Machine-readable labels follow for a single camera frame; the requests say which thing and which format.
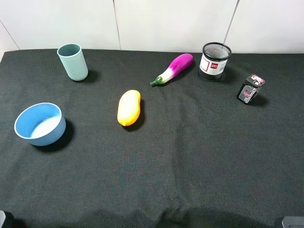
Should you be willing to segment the yellow toy mango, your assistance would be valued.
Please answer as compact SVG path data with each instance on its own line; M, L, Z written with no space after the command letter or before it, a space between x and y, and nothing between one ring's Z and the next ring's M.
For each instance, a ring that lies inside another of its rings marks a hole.
M128 90L119 100L117 120L122 126L130 126L140 115L141 94L137 90Z

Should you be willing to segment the black mesh pen holder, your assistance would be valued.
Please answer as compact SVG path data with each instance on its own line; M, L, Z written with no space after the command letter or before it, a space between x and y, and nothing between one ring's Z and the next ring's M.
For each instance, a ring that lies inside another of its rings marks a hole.
M209 82L219 81L231 54L231 49L223 43L205 44L198 70L200 78Z

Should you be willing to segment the grey object bottom right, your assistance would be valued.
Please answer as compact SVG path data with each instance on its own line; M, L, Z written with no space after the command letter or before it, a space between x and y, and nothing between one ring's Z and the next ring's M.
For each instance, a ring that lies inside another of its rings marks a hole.
M282 220L283 228L304 228L304 217L285 216Z

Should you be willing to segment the blue bowl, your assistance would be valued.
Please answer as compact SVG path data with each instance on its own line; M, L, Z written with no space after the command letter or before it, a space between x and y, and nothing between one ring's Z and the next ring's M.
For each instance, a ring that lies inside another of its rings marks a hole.
M66 130L61 109L53 103L38 103L19 114L14 131L17 136L34 146L56 142Z

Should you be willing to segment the small black clip box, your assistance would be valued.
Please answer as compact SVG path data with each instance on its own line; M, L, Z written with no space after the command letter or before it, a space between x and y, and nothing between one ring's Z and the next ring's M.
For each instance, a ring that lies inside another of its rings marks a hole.
M245 104L248 104L256 97L257 93L260 91L265 82L265 79L256 74L251 74L245 79L237 94L237 99Z

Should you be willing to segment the light teal plastic cup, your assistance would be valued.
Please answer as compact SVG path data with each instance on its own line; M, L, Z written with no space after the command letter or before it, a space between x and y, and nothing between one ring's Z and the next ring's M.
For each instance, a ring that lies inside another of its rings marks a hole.
M82 48L78 44L65 44L57 50L67 75L74 81L82 81L88 76L88 68L82 52Z

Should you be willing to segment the purple toy eggplant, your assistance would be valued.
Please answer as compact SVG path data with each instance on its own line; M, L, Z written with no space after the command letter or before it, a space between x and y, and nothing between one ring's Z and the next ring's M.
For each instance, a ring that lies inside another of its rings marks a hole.
M175 78L180 72L187 69L193 63L193 55L186 53L176 57L168 66L168 68L154 81L150 82L151 86L163 85Z

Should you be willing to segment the black tablecloth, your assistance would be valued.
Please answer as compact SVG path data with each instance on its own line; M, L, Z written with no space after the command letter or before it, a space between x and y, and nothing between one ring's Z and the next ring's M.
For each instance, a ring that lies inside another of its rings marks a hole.
M218 82L195 63L152 87L176 53L84 50L90 71L67 75L56 50L0 63L0 208L20 228L272 228L304 214L304 56L233 54ZM248 104L245 79L265 79ZM135 123L119 100L141 94ZM56 104L54 143L16 135L21 112Z

